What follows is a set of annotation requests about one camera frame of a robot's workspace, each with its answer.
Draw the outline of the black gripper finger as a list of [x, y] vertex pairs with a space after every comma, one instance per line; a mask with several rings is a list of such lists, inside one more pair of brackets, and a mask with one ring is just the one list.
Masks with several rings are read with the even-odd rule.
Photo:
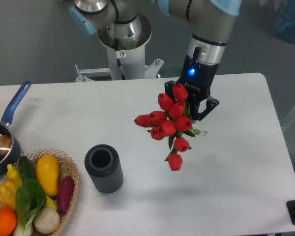
[[206, 108], [203, 112], [197, 112], [193, 115], [193, 120], [202, 121], [214, 108], [219, 105], [219, 101], [211, 96], [206, 99]]

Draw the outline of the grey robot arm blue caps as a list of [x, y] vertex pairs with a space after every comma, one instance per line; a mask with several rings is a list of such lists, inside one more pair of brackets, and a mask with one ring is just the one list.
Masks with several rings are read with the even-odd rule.
[[[210, 87], [241, 1], [160, 0], [158, 6], [170, 17], [194, 27], [178, 82], [189, 93], [191, 118], [202, 120], [219, 103], [211, 97]], [[106, 47], [113, 80], [147, 76], [145, 45], [152, 30], [135, 0], [76, 0], [69, 12], [85, 34], [97, 34]]]

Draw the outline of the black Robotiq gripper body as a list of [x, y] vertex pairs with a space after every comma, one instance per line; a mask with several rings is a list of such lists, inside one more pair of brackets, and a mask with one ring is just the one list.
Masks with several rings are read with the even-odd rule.
[[188, 91], [187, 102], [190, 104], [190, 117], [197, 112], [201, 113], [206, 108], [206, 100], [210, 95], [210, 87], [215, 76], [218, 64], [208, 65], [195, 61], [186, 56], [180, 77], [177, 81], [167, 81], [165, 93], [174, 98], [173, 86], [181, 83]]

